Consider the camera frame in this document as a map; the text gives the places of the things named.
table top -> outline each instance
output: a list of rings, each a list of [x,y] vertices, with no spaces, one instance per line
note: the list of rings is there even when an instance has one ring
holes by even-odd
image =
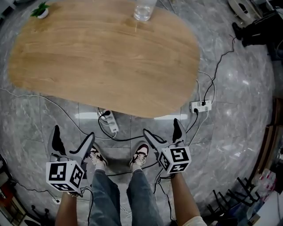
[[[139,117],[170,114],[189,99],[199,67],[194,34],[155,8],[133,18],[127,0],[62,1],[29,18],[11,52],[17,87]]]

plastic water bottle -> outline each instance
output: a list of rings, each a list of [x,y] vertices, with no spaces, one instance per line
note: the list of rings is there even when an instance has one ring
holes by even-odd
[[[157,0],[137,0],[134,18],[140,21],[149,20],[156,2]]]

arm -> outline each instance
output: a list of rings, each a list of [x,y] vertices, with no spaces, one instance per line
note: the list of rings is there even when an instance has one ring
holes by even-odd
[[[200,216],[199,209],[181,173],[171,179],[175,214],[178,225],[185,224],[193,217]]]
[[[56,216],[55,226],[77,226],[76,197],[63,193],[61,204]]]

white sneaker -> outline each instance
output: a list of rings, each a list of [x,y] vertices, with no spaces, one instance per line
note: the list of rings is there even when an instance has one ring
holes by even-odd
[[[108,166],[107,160],[101,155],[96,145],[92,146],[89,157],[96,166],[96,169],[105,170],[105,167]]]
[[[145,142],[141,142],[138,146],[138,149],[134,153],[132,160],[129,165],[133,171],[133,165],[136,164],[138,168],[141,168],[145,164],[145,159],[149,154],[149,146]]]

white object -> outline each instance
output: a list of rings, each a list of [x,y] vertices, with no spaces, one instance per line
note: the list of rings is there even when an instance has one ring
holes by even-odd
[[[195,108],[199,112],[211,111],[211,101],[209,101],[209,100],[205,101],[204,106],[202,105],[202,102],[200,102],[200,101],[191,102],[191,112],[192,113],[194,113]]]
[[[25,216],[22,221],[21,221],[21,224],[19,226],[29,226],[30,224],[26,224],[25,221],[31,221],[31,222],[34,222],[35,224],[34,225],[40,225],[40,222],[34,220],[33,218],[29,217],[29,216]]]
[[[236,13],[235,16],[240,17],[247,24],[251,24],[253,22],[254,19],[250,12],[251,7],[245,0],[228,0],[228,3]]]
[[[43,18],[47,17],[48,14],[49,14],[48,9],[45,9],[45,11],[41,15],[37,16],[37,18],[43,19]]]
[[[260,218],[253,226],[278,226],[280,222],[279,213],[280,217],[282,217],[283,192],[280,195],[277,192],[272,192],[257,212]]]
[[[110,111],[110,115],[106,115],[104,117],[105,117],[105,119],[106,119],[106,121],[109,125],[111,132],[112,133],[119,132],[119,128],[118,128],[117,122],[114,118],[113,112]]]
[[[189,147],[163,148],[158,161],[166,173],[179,173],[186,170],[191,163]]]
[[[46,163],[46,182],[57,191],[78,192],[83,176],[77,161]]]
[[[152,15],[157,0],[137,0],[134,9],[134,18],[140,21],[148,21]]]
[[[61,201],[62,201],[62,198],[56,197],[56,200],[55,200],[54,198],[52,198],[52,201],[53,201],[55,204],[60,205],[60,204],[61,204]]]

